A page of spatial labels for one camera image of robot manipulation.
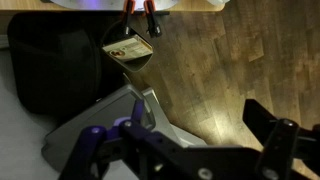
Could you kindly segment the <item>black purple gripper left finger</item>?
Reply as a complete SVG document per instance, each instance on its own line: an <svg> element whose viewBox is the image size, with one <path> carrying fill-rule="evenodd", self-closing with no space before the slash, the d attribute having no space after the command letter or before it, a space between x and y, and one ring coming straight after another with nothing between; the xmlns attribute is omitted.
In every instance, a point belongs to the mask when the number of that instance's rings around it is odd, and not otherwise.
<svg viewBox="0 0 320 180"><path fill-rule="evenodd" d="M103 180L115 161L122 161L139 180L187 178L175 158L182 147L140 124L143 105L136 101L129 119L116 120L110 129L84 128L58 180Z"/></svg>

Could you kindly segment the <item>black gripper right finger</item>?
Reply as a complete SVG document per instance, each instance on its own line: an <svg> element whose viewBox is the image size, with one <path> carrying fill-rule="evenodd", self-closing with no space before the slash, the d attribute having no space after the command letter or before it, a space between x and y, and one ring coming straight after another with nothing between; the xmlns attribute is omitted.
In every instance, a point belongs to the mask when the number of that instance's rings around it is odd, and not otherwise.
<svg viewBox="0 0 320 180"><path fill-rule="evenodd" d="M320 131L302 128L287 118L277 118L255 99L246 99L243 122L263 146L255 166L264 180L306 180L292 169L293 160L301 160L314 174L320 175Z"/></svg>

